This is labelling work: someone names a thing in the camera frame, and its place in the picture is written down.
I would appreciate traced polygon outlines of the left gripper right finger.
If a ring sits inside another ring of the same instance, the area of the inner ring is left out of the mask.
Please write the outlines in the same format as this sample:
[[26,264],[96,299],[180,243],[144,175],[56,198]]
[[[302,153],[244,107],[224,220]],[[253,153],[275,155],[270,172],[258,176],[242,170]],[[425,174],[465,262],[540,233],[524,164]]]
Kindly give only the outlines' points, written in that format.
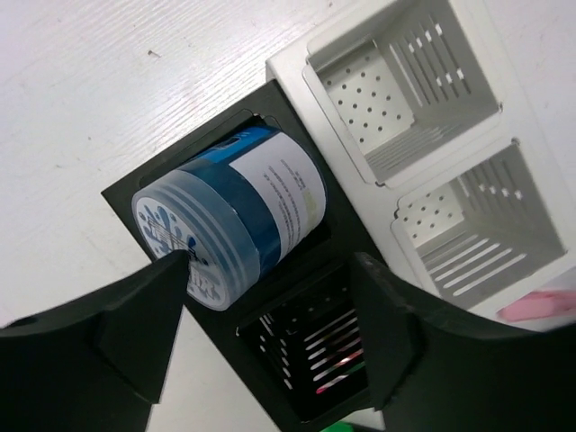
[[366,253],[350,262],[373,406],[389,431],[572,431],[575,327],[485,319]]

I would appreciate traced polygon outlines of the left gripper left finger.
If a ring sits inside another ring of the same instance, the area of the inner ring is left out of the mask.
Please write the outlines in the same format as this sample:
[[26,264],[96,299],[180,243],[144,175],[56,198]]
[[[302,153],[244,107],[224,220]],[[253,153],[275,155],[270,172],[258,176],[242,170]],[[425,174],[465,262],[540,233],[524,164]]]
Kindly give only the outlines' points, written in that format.
[[173,252],[1,330],[3,431],[144,431],[161,399],[188,281]]

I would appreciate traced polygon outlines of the blue glue jar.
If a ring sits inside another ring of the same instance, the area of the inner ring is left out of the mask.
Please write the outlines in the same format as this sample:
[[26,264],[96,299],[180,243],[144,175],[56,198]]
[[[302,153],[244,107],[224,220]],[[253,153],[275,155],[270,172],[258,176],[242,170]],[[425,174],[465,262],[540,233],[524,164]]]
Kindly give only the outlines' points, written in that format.
[[225,311],[324,218],[309,153],[281,130],[248,127],[136,192],[133,218],[157,258],[189,256],[187,293]]

